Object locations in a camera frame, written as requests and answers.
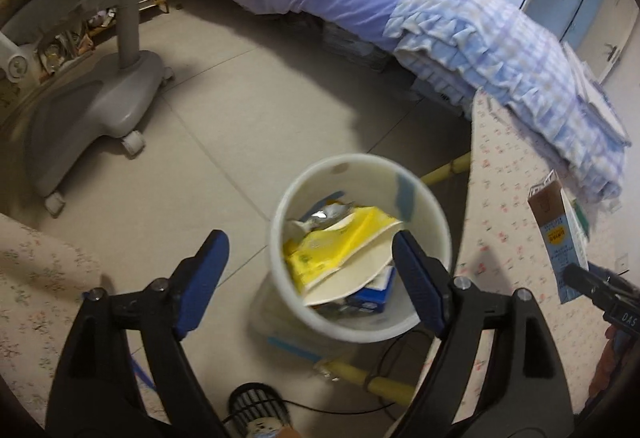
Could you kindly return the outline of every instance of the table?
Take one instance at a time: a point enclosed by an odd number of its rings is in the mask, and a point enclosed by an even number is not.
[[[567,164],[542,137],[480,90],[472,112],[472,150],[465,224],[455,275],[470,278],[482,290],[511,294],[529,288],[556,342],[575,412],[588,398],[588,386],[606,343],[608,324],[586,297],[560,304],[556,279],[542,236],[527,203],[529,188],[555,169],[590,222],[591,262],[614,268],[610,212],[589,203],[577,189]],[[485,331],[456,420],[473,413],[491,349]],[[426,376],[437,346],[425,362]]]

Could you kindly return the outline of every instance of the white plastic bin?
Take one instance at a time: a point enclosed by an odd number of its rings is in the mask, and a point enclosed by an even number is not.
[[[307,326],[345,342],[385,341],[410,330],[419,318],[399,277],[381,314],[328,320],[303,305],[282,255],[282,227],[285,220],[300,219],[326,198],[377,206],[399,218],[425,253],[449,269],[451,236],[438,201],[426,185],[397,163],[370,154],[345,154],[305,170],[285,192],[271,222],[273,283],[289,309]]]

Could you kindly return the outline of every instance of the bed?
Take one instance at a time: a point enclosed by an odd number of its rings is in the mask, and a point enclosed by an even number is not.
[[[482,88],[543,135],[595,200],[622,192],[623,129],[567,46],[506,0],[234,0],[254,14],[307,12],[392,53],[430,89],[470,107]]]

